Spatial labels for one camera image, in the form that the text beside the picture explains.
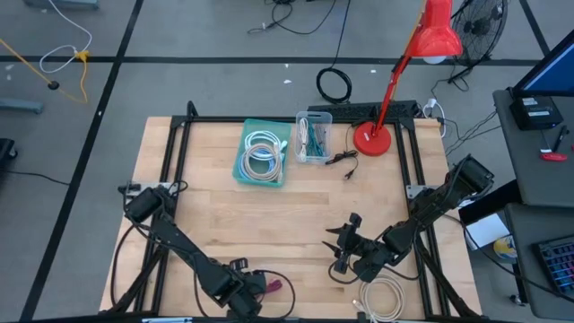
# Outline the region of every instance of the wooden tabletop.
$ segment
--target wooden tabletop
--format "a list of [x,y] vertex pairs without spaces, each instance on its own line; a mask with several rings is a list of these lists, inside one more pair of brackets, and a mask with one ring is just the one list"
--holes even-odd
[[[149,118],[143,134],[134,181],[157,182],[169,132],[170,118]],[[448,172],[444,149],[436,120],[415,120],[416,134],[428,185],[440,185]],[[299,164],[294,159],[291,132],[289,159],[282,188],[242,185],[231,176],[241,130],[241,123],[193,123],[187,150],[183,180],[189,189],[180,195],[176,223],[187,236],[209,257],[227,263],[245,257],[249,268],[270,269],[287,275],[295,285],[297,302],[291,314],[301,318],[354,319],[357,310],[352,300],[358,298],[360,282],[342,285],[327,275],[328,266],[335,260],[333,252],[321,241],[335,244],[336,236],[325,229],[346,223],[351,212],[363,221],[359,234],[375,238],[389,225],[407,218],[401,167],[398,159],[394,129],[389,127],[393,143],[381,157],[360,155],[359,168],[350,180],[343,176],[354,166],[354,160],[340,161],[330,166]],[[347,125],[333,125],[333,152],[345,147]],[[352,134],[349,134],[352,148]],[[177,155],[179,139],[174,152]],[[409,160],[412,182],[414,167],[408,133],[404,144]],[[175,160],[170,174],[175,172]],[[122,220],[118,238],[129,227]],[[481,312],[473,273],[468,259],[461,227],[448,219],[435,222],[442,269],[469,307]],[[121,249],[117,263],[116,295],[119,297],[141,269],[145,240],[132,232]],[[417,274],[413,253],[396,270]],[[340,276],[352,278],[351,273]],[[435,313],[439,302],[430,280],[431,299]],[[424,319],[421,291],[418,282],[399,278],[406,293],[406,305],[401,319]],[[149,309],[155,279],[149,281],[146,304]],[[291,291],[284,287],[266,295],[262,316],[278,317],[291,305]],[[166,273],[161,315],[201,316],[194,298],[193,271],[175,254],[170,253]],[[384,286],[373,287],[375,310],[391,310],[395,300]],[[224,316],[203,292],[200,300],[210,316]],[[110,307],[109,279],[100,308]]]

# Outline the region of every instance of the keyboard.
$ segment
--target keyboard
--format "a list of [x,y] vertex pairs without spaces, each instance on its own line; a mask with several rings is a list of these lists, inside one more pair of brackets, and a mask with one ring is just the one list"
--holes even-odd
[[533,245],[556,292],[574,295],[574,236]]
[[[381,102],[329,104],[310,106],[307,111],[329,112],[333,120],[377,120]],[[389,104],[385,120],[399,118],[415,118],[419,115],[419,108],[415,100],[393,101]]]

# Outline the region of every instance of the coiled white cable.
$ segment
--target coiled white cable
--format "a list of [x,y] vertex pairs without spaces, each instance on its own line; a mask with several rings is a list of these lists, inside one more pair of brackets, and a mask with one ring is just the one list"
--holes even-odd
[[[386,284],[395,294],[396,305],[390,313],[380,314],[370,307],[370,288],[374,284]],[[389,275],[378,275],[370,284],[362,283],[359,290],[360,301],[353,300],[352,304],[360,311],[370,316],[371,323],[396,321],[403,313],[405,296],[403,286]]]
[[[88,38],[88,43],[86,44],[86,46],[85,46],[81,51],[87,50],[88,47],[91,45],[92,36],[91,36],[90,32],[87,31],[84,27],[80,26],[79,24],[77,24],[77,23],[71,21],[68,17],[64,16],[64,14],[60,12],[60,10],[56,7],[56,5],[54,4],[54,2],[52,2],[52,0],[48,0],[48,1],[50,2],[50,4],[52,4],[52,6],[54,7],[54,10],[56,10],[56,12],[57,12],[62,18],[64,18],[67,22],[72,23],[74,26],[76,26],[77,28],[79,28],[81,31],[83,31],[83,32],[85,32],[86,34],[88,34],[88,37],[89,37],[89,38]],[[73,55],[72,57],[70,57],[70,59],[68,59],[68,61],[65,62],[63,65],[61,65],[59,68],[56,68],[56,69],[51,70],[51,71],[46,70],[46,69],[44,68],[44,65],[43,65],[43,64],[44,64],[44,60],[45,60],[47,57],[49,57],[50,55],[56,53],[58,50],[63,49],[63,48],[71,48],[71,49],[74,51],[74,55]],[[78,54],[78,49],[77,49],[75,46],[73,46],[73,45],[63,45],[63,46],[60,46],[60,47],[58,47],[58,48],[54,48],[54,49],[50,50],[46,55],[44,55],[44,56],[39,60],[39,69],[42,70],[42,72],[44,72],[44,73],[46,73],[46,74],[51,74],[51,73],[55,73],[55,72],[57,72],[57,71],[60,71],[62,68],[68,66],[68,64],[70,64],[70,63],[74,60],[76,54]]]
[[[277,135],[275,135],[271,131],[260,130],[260,131],[254,131],[254,132],[250,133],[249,135],[245,136],[245,143],[244,143],[245,144],[245,150],[248,150],[249,148],[251,148],[251,145],[252,145],[251,142],[254,140],[257,140],[257,139],[268,141],[269,143],[271,143],[272,147],[275,147],[277,145],[279,147],[279,152],[281,152],[287,146],[286,141],[279,140],[279,137],[277,137]],[[274,159],[274,155],[272,153],[269,153],[268,151],[259,150],[259,151],[254,151],[253,154],[251,155],[251,158],[256,159],[258,161],[267,162],[267,161]]]
[[299,161],[307,160],[307,143],[309,141],[309,122],[306,118],[299,120],[299,138],[301,141],[301,150],[298,153]]

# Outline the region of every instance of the pen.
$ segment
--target pen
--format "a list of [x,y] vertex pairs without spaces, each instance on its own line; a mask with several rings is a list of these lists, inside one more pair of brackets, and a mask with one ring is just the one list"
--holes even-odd
[[558,139],[556,139],[556,143],[554,143],[554,149],[552,149],[553,152],[557,152],[558,148],[560,148],[560,144],[562,143],[562,139],[564,139],[564,136],[568,133],[568,128],[566,126],[562,126],[562,129],[560,129],[560,134],[558,135]]

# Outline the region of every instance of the lamp arm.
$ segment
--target lamp arm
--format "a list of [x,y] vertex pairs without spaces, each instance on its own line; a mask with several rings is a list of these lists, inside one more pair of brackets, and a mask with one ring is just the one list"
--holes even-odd
[[377,126],[373,127],[373,133],[372,133],[373,136],[377,136],[378,131],[383,127],[383,121],[385,120],[385,115],[387,114],[387,109],[388,105],[390,104],[391,97],[395,92],[395,87],[398,84],[398,80],[401,74],[406,69],[406,66],[409,64],[410,61],[411,57],[402,55],[396,62],[395,67],[393,67],[393,70],[391,71],[391,79],[388,82],[387,93],[385,93],[385,99],[381,104],[380,115],[378,116]]

